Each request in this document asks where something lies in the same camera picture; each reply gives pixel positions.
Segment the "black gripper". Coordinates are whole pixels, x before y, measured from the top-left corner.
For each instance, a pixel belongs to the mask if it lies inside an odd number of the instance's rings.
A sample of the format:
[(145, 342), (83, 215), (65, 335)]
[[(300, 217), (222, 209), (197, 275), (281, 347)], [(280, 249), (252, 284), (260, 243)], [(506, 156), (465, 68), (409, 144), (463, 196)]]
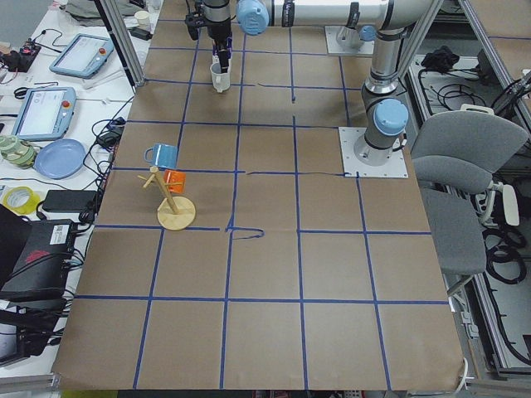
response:
[[(227, 18), (224, 21), (214, 22), (207, 20), (207, 32), (212, 38), (212, 62), (220, 63), (221, 73), (229, 72), (231, 60), (231, 19)], [(219, 57), (217, 53), (217, 46), (219, 46)]]

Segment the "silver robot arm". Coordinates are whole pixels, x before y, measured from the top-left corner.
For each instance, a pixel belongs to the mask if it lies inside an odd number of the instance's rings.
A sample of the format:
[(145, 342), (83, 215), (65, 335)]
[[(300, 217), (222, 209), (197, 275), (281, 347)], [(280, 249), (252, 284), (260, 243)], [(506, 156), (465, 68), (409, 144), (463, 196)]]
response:
[(407, 123), (406, 107), (390, 97), (399, 82), (403, 36), (430, 5), (428, 1), (198, 1), (186, 23), (191, 35), (207, 29), (223, 73), (230, 66), (233, 21), (250, 36), (273, 26), (374, 27), (372, 64), (362, 89), (368, 126), (353, 150), (361, 162), (381, 166), (390, 158)]

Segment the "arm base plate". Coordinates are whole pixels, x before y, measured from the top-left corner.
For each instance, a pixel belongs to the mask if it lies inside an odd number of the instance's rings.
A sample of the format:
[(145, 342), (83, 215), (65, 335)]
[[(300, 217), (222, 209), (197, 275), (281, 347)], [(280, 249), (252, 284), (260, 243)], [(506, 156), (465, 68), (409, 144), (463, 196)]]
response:
[(327, 51), (333, 56), (371, 57), (376, 29), (365, 25), (358, 28), (326, 26)]
[(339, 143), (346, 177), (408, 178), (402, 146), (397, 138), (387, 149), (365, 140), (365, 128), (339, 127)]

